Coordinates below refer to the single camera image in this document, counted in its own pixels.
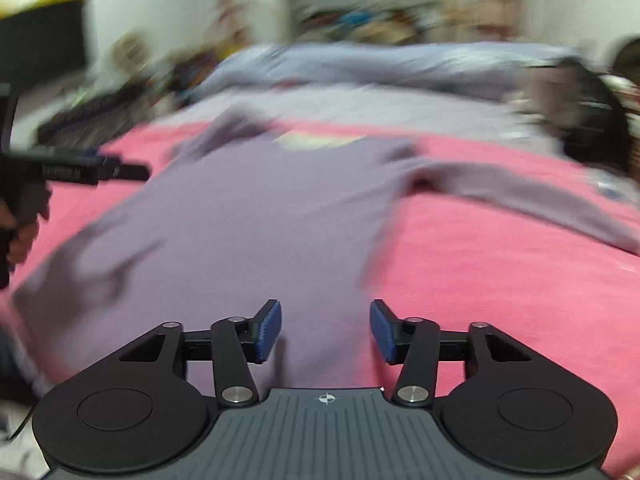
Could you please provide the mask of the purple fleece shirt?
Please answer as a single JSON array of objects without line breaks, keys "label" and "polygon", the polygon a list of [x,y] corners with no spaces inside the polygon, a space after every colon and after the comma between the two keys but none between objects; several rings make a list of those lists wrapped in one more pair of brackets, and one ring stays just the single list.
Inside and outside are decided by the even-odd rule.
[{"label": "purple fleece shirt", "polygon": [[163,322],[202,330],[273,298],[284,329],[258,385],[371,385],[363,286],[416,184],[639,249],[588,200],[500,167],[429,159],[392,136],[280,132],[229,112],[22,281],[2,372],[45,393]]}]

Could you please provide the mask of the pink towel blanket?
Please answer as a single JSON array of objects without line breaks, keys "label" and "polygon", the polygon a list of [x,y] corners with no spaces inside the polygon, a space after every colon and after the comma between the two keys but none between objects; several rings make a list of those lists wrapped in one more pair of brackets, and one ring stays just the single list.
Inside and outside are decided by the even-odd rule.
[{"label": "pink towel blanket", "polygon": [[[498,146],[446,138],[409,136],[394,130],[347,128],[311,122],[268,122],[280,132],[351,139],[403,138],[429,159],[497,166],[570,192],[631,229],[639,241],[639,213],[608,200],[585,170]],[[148,162],[152,178],[166,169],[175,148],[213,122],[145,126],[113,142],[112,152]],[[32,255],[14,274],[1,303],[1,322],[17,287],[52,252],[143,184],[110,181],[96,188],[56,184],[51,220],[40,230]],[[398,202],[385,237],[380,264],[363,286],[400,316],[423,316],[445,330],[486,322],[600,388],[613,402],[618,430],[605,468],[618,474],[639,459],[639,249],[631,254],[594,238],[492,206],[442,194],[416,184]],[[277,361],[282,330],[267,363]],[[369,332],[371,385],[390,386],[396,370],[386,367]]]}]

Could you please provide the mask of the white electric fan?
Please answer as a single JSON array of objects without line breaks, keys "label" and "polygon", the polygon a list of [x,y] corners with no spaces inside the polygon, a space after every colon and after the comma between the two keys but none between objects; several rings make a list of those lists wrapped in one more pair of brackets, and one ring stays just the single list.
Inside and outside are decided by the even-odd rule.
[{"label": "white electric fan", "polygon": [[141,73],[150,60],[149,46],[142,34],[127,32],[112,45],[114,65],[129,75]]}]

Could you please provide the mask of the lavender butterfly bed sheet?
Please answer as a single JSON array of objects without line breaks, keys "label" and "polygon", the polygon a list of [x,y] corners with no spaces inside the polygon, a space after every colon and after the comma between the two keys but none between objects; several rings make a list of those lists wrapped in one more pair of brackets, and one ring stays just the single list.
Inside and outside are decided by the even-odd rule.
[{"label": "lavender butterfly bed sheet", "polygon": [[537,155],[562,156],[551,136],[506,104],[392,87],[339,84],[288,89],[231,88],[157,118],[156,122],[161,125],[209,122],[229,108],[273,119],[430,132]]}]

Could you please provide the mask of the blue-grey floral duvet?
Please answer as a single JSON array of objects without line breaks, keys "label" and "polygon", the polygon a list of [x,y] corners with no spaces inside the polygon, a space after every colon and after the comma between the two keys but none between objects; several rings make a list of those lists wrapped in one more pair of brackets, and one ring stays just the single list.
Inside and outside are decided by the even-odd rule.
[{"label": "blue-grey floral duvet", "polygon": [[529,67],[553,66],[577,55],[570,48],[530,42],[258,44],[220,62],[196,87],[193,97],[202,100],[232,87],[354,84],[499,102],[516,89]]}]

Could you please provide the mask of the black and beige jacket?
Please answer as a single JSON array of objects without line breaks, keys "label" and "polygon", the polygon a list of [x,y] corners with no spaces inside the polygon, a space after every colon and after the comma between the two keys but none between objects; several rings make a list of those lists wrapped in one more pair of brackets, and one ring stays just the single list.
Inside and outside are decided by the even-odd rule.
[{"label": "black and beige jacket", "polygon": [[623,104],[578,58],[523,68],[514,103],[538,117],[567,157],[618,174],[630,171],[632,136]]}]

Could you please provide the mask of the dark bed headboard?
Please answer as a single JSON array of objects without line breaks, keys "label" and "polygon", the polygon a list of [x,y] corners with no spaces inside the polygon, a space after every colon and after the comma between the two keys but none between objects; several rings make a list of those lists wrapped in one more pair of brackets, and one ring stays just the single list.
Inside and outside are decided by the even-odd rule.
[{"label": "dark bed headboard", "polygon": [[634,84],[640,81],[640,36],[627,36],[616,41],[610,70]]}]

